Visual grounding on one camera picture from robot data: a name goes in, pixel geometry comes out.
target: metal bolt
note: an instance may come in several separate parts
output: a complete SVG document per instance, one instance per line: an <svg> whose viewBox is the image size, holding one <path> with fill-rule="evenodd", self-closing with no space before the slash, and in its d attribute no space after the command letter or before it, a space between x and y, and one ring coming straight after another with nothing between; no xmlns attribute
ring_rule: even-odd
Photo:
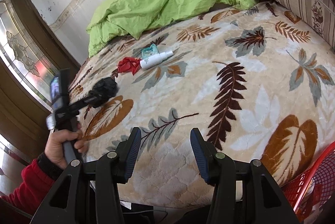
<svg viewBox="0 0 335 224"><path fill-rule="evenodd" d="M253 160L252 161L252 164L254 165L254 166L261 166L262 165L262 162L260 161L260 160Z"/></svg>
<svg viewBox="0 0 335 224"><path fill-rule="evenodd" d="M223 159L224 157L226 157L226 155L222 152L217 152L215 154L215 157L218 158L218 159Z"/></svg>
<svg viewBox="0 0 335 224"><path fill-rule="evenodd" d="M111 152L109 152L109 153L107 154L107 157L112 159L112 158L115 158L116 155L117 155L116 152L111 151Z"/></svg>
<svg viewBox="0 0 335 224"><path fill-rule="evenodd" d="M71 162L71 166L78 166L80 164L80 161L75 159Z"/></svg>

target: leaf-patterned blanket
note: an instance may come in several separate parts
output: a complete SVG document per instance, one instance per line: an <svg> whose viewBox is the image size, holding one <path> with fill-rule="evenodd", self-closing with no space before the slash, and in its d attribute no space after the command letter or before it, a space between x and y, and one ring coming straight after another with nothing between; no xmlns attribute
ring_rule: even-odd
<svg viewBox="0 0 335 224"><path fill-rule="evenodd" d="M118 74L124 57L156 44L174 56L134 76ZM73 82L72 101L101 78L119 92L104 106L83 109L96 160L142 130L133 176L119 185L125 201L166 207L208 204L213 187L199 175L190 145L198 127L233 159L261 159L283 185L335 141L335 56L306 23L275 3L248 11L227 8L112 40ZM237 198L242 190L238 188Z"/></svg>

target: person's hand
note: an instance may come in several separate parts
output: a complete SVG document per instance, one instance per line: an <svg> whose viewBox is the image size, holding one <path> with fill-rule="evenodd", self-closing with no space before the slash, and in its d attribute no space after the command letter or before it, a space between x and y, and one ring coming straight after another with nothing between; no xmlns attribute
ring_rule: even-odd
<svg viewBox="0 0 335 224"><path fill-rule="evenodd" d="M53 164L61 169L65 169L67 167L62 146L63 142L77 139L78 141L75 142L74 148L77 149L79 153L86 153L88 150L88 145L83 140L83 133L80 128L81 126L78 124L77 132L61 130L53 132L49 135L44 153Z"/></svg>

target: glass panel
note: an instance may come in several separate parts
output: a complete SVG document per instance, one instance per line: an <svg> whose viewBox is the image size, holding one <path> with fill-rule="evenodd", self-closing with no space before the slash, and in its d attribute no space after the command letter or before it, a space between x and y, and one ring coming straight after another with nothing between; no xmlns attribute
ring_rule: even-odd
<svg viewBox="0 0 335 224"><path fill-rule="evenodd" d="M20 84L51 111L50 83L57 69L24 28L10 0L0 0L0 58Z"/></svg>

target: white cord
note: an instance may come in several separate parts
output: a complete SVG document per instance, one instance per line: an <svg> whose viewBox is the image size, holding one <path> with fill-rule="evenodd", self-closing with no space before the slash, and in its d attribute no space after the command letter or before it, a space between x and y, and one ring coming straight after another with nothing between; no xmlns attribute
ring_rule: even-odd
<svg viewBox="0 0 335 224"><path fill-rule="evenodd" d="M167 217L167 215L169 214L168 212L163 211L163 210L145 210L145 211L139 211L139 212L128 212L128 213L123 213L123 214L124 215L132 215L132 214L140 214L140 213L146 213L146 212L163 212L163 213L165 213L164 217L159 222L157 222L156 224L161 223Z"/></svg>

